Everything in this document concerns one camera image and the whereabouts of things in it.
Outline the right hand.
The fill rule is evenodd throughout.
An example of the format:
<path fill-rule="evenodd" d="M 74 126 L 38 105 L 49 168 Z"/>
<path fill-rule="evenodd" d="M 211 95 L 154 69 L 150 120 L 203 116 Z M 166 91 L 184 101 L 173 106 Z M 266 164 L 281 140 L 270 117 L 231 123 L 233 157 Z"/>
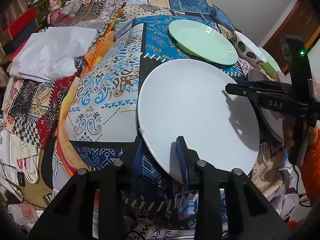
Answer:
<path fill-rule="evenodd" d="M 290 150 L 292 146 L 295 144 L 295 140 L 293 138 L 294 127 L 295 127 L 295 118 L 290 116 L 283 117 L 283 137 L 284 137 L 284 146 Z"/>

